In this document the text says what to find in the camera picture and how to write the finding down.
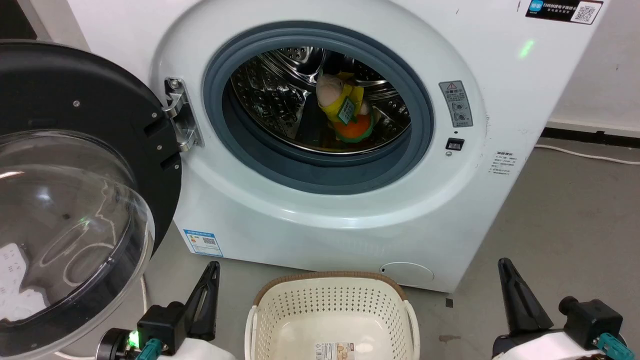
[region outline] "sticker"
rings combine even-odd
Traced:
[[[351,101],[351,99],[346,97],[344,99],[344,102],[342,103],[340,112],[338,113],[338,119],[340,119],[340,121],[342,121],[345,125],[348,125],[355,112],[355,104],[353,104],[353,101]]]
[[[496,175],[508,176],[517,161],[518,158],[514,157],[512,152],[498,151],[493,157],[493,162],[491,163],[489,172]]]
[[[471,108],[469,107],[467,93],[462,81],[445,81],[439,85],[444,99],[447,101],[453,127],[473,126]]]
[[[49,306],[44,289],[23,287],[29,264],[16,243],[9,243],[0,249],[0,268],[0,319],[16,322]]]
[[[184,229],[184,234],[196,254],[224,257],[215,235],[187,229]]]
[[[355,360],[353,343],[316,343],[316,360]]]
[[[525,16],[591,25],[601,7],[593,0],[532,0]]]

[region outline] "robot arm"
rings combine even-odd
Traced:
[[[137,330],[110,329],[102,337],[96,360],[235,360],[209,341],[216,337],[220,264],[211,261],[186,304],[153,305]]]
[[[633,360],[634,353],[620,336],[622,316],[600,300],[560,301],[567,316],[562,329],[554,325],[511,260],[498,261],[509,334],[493,342],[497,360]]]

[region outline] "metal hinge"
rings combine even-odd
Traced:
[[[163,111],[173,124],[180,151],[189,151],[194,145],[204,146],[198,122],[189,107],[189,95],[184,81],[178,78],[166,78],[164,89],[169,106],[163,108]]]

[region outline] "green indicator light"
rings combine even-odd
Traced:
[[[140,337],[138,336],[137,331],[132,331],[129,333],[129,346],[134,348],[140,348]]]
[[[524,46],[520,50],[520,55],[518,55],[518,57],[521,59],[526,58],[527,55],[529,55],[529,52],[531,51],[531,48],[533,48],[533,45],[535,43],[536,43],[535,40],[527,40],[527,42],[524,44]]]

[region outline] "qr code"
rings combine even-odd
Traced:
[[[571,21],[580,22],[582,24],[592,24],[602,3],[592,3],[590,1],[581,1],[573,13]]]

